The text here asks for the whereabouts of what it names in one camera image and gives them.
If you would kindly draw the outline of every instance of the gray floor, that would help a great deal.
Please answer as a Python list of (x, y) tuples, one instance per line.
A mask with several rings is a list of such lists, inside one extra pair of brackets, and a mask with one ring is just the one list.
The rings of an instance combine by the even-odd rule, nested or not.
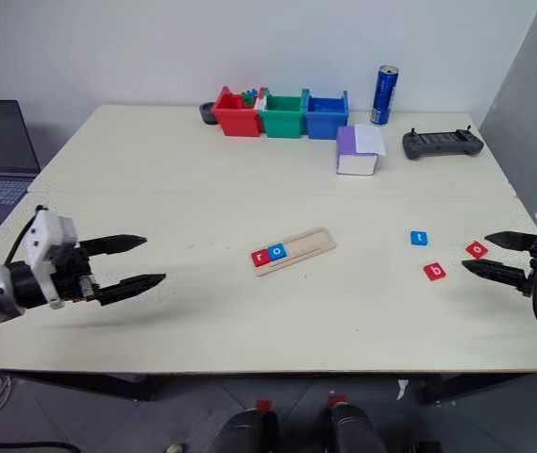
[(396, 401), (397, 393), (397, 381), (370, 377), (178, 377), (157, 401), (135, 402), (15, 381), (0, 412), (0, 441), (62, 440), (98, 453), (160, 453), (186, 443), (190, 453), (206, 452), (231, 415), (270, 399), (282, 451), (318, 452), (319, 414), (330, 394), (346, 394), (390, 453), (419, 440), (439, 440), (445, 453), (537, 452), (537, 375), (433, 407), (418, 405), (411, 392)]

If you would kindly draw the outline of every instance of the energy drink can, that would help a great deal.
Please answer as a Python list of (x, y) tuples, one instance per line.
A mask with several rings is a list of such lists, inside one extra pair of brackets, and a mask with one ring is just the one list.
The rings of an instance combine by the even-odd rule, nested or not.
[(375, 99), (371, 110), (371, 123), (385, 125), (388, 122), (397, 80), (398, 68), (389, 64), (384, 64), (379, 68)]

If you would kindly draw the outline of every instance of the game controller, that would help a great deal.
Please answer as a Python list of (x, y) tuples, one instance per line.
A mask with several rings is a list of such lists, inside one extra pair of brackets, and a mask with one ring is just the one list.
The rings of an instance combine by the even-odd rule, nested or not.
[(402, 147), (411, 160), (421, 156), (441, 156), (445, 154), (467, 154), (475, 156), (484, 146), (482, 140), (472, 134), (468, 126), (454, 132), (434, 132), (418, 134), (415, 128), (402, 137)]

